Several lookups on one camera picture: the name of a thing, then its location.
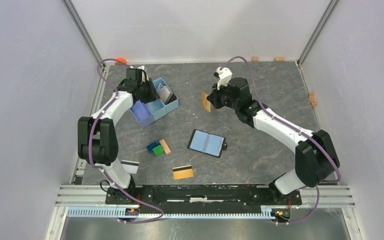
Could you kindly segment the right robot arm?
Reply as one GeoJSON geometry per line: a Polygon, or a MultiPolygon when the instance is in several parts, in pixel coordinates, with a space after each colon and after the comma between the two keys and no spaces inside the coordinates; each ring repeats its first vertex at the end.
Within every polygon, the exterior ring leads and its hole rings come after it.
{"type": "Polygon", "coordinates": [[[215,109],[234,110],[242,123],[269,134],[294,153],[294,168],[269,185],[268,196],[273,203],[282,204],[295,190],[327,182],[332,174],[341,176],[330,135],[324,130],[314,132],[299,127],[253,99],[245,78],[236,77],[227,84],[215,83],[206,99],[215,109]]]}

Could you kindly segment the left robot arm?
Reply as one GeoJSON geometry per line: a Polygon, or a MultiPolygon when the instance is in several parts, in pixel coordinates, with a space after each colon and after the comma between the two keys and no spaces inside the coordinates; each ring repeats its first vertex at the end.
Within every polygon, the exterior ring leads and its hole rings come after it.
{"type": "Polygon", "coordinates": [[[136,102],[149,103],[158,99],[156,88],[146,73],[146,67],[130,67],[126,77],[114,87],[110,99],[91,116],[77,123],[77,154],[98,169],[125,204],[133,203],[137,190],[132,176],[118,160],[119,144],[115,126],[136,102]]]}

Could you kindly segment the gold patterned credit card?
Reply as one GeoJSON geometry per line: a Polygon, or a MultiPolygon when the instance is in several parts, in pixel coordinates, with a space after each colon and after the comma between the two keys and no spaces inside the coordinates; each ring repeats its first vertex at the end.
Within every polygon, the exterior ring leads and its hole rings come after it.
{"type": "Polygon", "coordinates": [[[206,92],[202,92],[201,93],[201,105],[202,107],[207,111],[207,112],[211,112],[211,106],[212,104],[210,103],[210,101],[207,99],[209,95],[206,93],[206,92]]]}

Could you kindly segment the silver credit card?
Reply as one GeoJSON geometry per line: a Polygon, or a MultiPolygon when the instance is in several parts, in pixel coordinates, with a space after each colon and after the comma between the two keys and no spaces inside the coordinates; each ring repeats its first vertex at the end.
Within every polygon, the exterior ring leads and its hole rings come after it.
{"type": "Polygon", "coordinates": [[[140,163],[137,161],[130,161],[130,160],[121,160],[120,161],[122,167],[126,170],[129,174],[137,174],[140,163]]]}

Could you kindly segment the black card holder wallet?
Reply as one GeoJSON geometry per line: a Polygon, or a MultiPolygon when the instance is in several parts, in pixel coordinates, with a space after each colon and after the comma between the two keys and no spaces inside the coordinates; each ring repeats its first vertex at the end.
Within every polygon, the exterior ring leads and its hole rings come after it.
{"type": "Polygon", "coordinates": [[[189,139],[187,149],[205,155],[220,158],[222,152],[227,150],[226,138],[205,131],[194,129],[189,139]]]}

